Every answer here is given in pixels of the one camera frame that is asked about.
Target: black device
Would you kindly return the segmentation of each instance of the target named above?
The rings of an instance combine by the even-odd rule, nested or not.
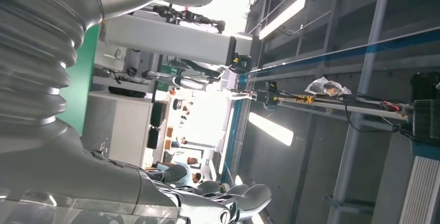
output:
[[[218,30],[221,34],[225,30],[226,23],[222,20],[212,20],[203,15],[196,14],[189,10],[178,11],[168,6],[153,6],[153,11],[158,13],[163,18],[170,18],[171,23],[180,24],[181,21],[196,23],[196,24],[209,24]]]

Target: gray metal column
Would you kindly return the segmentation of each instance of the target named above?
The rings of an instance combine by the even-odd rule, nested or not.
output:
[[[368,43],[372,44],[379,40],[380,31],[382,29],[383,18],[385,16],[385,10],[387,8],[388,0],[377,0],[376,10],[374,12],[374,18],[370,37]],[[376,58],[375,52],[370,52],[365,55],[364,65],[362,67],[361,79],[359,81],[359,87],[357,89],[360,93],[367,93],[369,81],[373,71],[374,60]],[[363,120],[362,114],[353,113],[351,115],[351,122],[357,126],[361,126]],[[347,138],[345,141],[344,150],[342,153],[341,164],[339,166],[338,178],[336,180],[334,200],[343,203],[346,199],[348,182],[350,179],[351,169],[353,167],[354,155],[356,153],[356,147],[358,145],[359,132],[348,127]],[[341,212],[334,206],[330,208],[327,224],[339,223]]]
[[[333,51],[333,41],[336,37],[336,31],[338,29],[339,17],[341,14],[343,0],[333,0],[332,12],[328,18],[327,32],[325,33],[324,40],[324,52]]]

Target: gray panel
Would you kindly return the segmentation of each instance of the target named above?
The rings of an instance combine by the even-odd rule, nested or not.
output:
[[[408,138],[393,134],[383,168],[372,224],[398,224],[414,156]]]
[[[84,148],[100,149],[101,144],[108,138],[107,148],[110,149],[116,104],[116,100],[89,96],[81,137]]]

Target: white cabinet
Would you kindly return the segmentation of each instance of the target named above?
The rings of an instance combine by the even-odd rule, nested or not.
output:
[[[92,97],[117,102],[108,158],[143,166],[151,116],[151,99],[133,98],[109,92],[90,92]]]

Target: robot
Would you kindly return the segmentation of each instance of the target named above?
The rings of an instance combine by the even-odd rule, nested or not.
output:
[[[179,173],[146,172],[84,150],[56,118],[66,109],[65,69],[85,31],[153,1],[0,0],[0,223],[226,224],[269,203],[264,185],[226,194],[172,188],[165,179]]]

